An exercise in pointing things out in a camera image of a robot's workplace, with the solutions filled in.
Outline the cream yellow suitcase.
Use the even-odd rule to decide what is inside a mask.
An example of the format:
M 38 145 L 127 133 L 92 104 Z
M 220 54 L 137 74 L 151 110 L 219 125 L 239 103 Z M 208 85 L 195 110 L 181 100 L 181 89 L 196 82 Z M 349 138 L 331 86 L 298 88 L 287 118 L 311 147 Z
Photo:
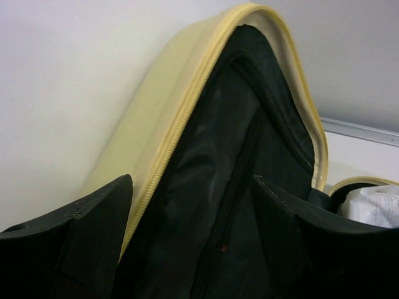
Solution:
M 339 216 L 350 191 L 388 184 L 357 177 L 325 193 L 327 172 L 325 131 L 281 17 L 249 3 L 188 26 L 85 187 L 133 180 L 112 297 L 273 298 L 254 177 Z

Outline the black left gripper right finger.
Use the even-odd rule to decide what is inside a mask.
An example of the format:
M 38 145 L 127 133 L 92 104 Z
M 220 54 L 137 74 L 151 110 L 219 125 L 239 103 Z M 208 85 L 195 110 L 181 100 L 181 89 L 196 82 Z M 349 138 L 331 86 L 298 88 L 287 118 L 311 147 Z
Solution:
M 397 298 L 398 230 L 355 222 L 255 176 L 273 298 Z

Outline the white drawstring bag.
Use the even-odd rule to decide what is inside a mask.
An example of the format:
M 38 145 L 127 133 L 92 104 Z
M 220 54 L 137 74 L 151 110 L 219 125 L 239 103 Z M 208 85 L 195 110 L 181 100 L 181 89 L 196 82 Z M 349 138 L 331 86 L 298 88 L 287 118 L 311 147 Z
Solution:
M 398 228 L 398 186 L 382 185 L 350 191 L 339 207 L 350 220 L 384 228 Z

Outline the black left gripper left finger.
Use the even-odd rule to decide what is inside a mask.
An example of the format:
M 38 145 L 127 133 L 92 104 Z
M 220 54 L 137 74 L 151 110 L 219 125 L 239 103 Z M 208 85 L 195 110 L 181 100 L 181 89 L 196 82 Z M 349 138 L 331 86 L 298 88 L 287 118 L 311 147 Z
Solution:
M 126 174 L 1 232 L 1 298 L 110 298 L 132 203 Z

